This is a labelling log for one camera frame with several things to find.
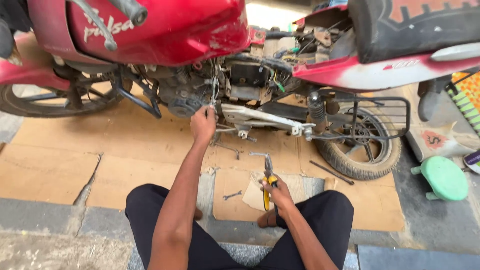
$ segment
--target yellow pliers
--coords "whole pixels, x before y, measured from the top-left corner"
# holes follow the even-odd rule
[[[276,188],[276,182],[278,181],[277,177],[273,173],[273,166],[272,160],[270,156],[265,156],[265,176],[263,177],[262,181],[267,181],[272,187]],[[270,209],[270,196],[268,195],[268,191],[264,190],[264,208],[265,211]],[[275,213],[278,213],[277,207],[275,205]]]

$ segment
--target red motorcycle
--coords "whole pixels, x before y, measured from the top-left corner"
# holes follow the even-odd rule
[[[219,133],[254,140],[252,128],[287,130],[367,180],[396,165],[410,103],[357,93],[420,82],[427,121],[451,74],[480,65],[477,0],[350,0],[295,24],[294,32],[248,26],[244,0],[0,1],[0,110],[75,116],[127,98],[161,118],[158,104],[178,117],[215,104]],[[106,81],[108,92],[92,87]],[[133,82],[149,103],[130,93]],[[15,84],[44,91],[23,97]],[[292,94],[308,107],[278,102]],[[388,107],[403,110],[402,120]],[[358,149],[368,160],[350,158]]]

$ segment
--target person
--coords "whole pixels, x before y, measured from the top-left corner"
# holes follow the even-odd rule
[[[202,107],[191,118],[194,143],[170,190],[144,184],[127,196],[125,215],[130,221],[138,253],[147,270],[239,270],[233,260],[194,220],[198,182],[204,154],[216,129],[213,107]],[[258,219],[262,228],[287,231],[255,267],[261,270],[342,269],[353,221],[353,207],[337,191],[325,191],[294,204],[288,187],[262,186],[278,207]]]

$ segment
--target red fuel tank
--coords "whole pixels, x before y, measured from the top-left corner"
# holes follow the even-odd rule
[[[110,62],[179,66],[240,52],[250,44],[245,0],[138,0],[148,18],[133,26],[107,0],[87,0],[112,33],[108,51],[95,23],[72,2],[67,22],[75,47]]]

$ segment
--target floor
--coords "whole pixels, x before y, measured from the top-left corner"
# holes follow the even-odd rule
[[[286,2],[275,1],[275,5],[289,8],[294,12],[289,13],[291,16],[308,12],[310,8],[307,2],[303,5]],[[458,121],[456,130],[470,131],[448,97],[443,97],[441,108],[432,120],[433,126]],[[21,123],[21,117],[0,112],[0,141],[11,141]],[[428,201],[425,197],[428,184],[421,176],[409,172],[415,166],[413,152],[403,140],[402,156],[394,176],[405,215],[405,231],[353,230],[350,251],[355,251],[354,245],[359,244],[480,254],[480,178],[468,174],[470,193],[466,200]],[[272,246],[283,230],[261,230],[252,222],[213,218],[214,180],[215,175],[203,175],[200,179],[197,205],[204,212],[200,225],[218,242]],[[313,195],[323,190],[323,181],[305,178],[304,186],[311,187],[307,193]],[[0,219],[0,269],[141,269],[123,211],[85,207],[86,194],[74,206],[0,198],[0,216],[3,217]],[[358,265],[352,263],[348,267],[357,269]]]

